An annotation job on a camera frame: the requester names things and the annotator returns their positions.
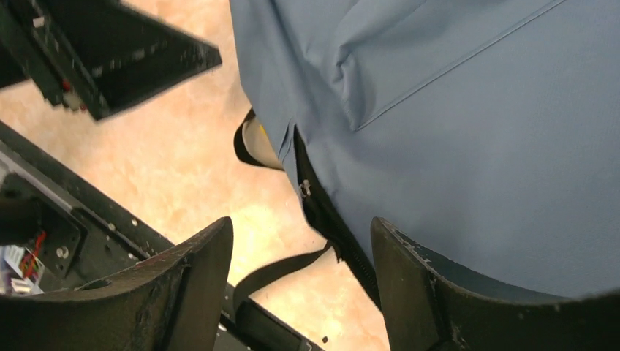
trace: zipper pull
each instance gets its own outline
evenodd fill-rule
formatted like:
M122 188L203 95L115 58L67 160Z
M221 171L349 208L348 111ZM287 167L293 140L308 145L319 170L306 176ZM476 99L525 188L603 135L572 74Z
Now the zipper pull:
M301 184L299 184L299 193L301 194L301 199L305 199L312 195L310 192L310 181L308 179L304 179Z

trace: black strap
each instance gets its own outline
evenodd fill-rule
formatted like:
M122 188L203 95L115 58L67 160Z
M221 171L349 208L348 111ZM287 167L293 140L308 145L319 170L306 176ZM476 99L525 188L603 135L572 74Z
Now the black strap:
M232 294L232 315L230 317L236 319L239 307L252 293L255 293L291 273L308 267L314 263L314 261L318 260L319 257L323 256L331 247L332 245L328 241L325 246L318 251L284 258L283 260L265 265L248 274L235 286L235 292Z

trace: marble floor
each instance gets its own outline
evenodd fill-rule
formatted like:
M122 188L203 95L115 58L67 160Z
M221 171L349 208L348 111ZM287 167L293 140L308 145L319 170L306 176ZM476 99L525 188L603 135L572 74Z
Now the marble floor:
M27 83L0 92L0 119L175 243L231 216L231 284L321 248L284 174L235 158L233 134L249 103L228 1L130 2L219 46L224 65L100 124L51 108ZM381 314L333 253L253 298L327 350L389 349Z

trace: bolt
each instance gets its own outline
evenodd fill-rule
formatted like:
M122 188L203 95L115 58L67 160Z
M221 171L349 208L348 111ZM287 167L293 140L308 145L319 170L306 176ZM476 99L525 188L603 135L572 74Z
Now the bolt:
M69 256L69 249L66 246L57 248L56 256L58 256L58 258L66 259Z

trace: wire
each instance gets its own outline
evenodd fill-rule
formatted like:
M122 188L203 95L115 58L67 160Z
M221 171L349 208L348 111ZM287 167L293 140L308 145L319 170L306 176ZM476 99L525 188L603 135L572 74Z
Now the wire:
M37 258L39 257L39 251L41 249L41 246L43 245L43 241L47 236L48 234L43 230L41 234L37 237L37 241L35 241L34 243L34 250L32 254L24 255L20 264L20 269L22 270L22 272L24 272L24 270L26 271L23 275L24 279L30 278L30 276L33 274L34 264L37 262Z

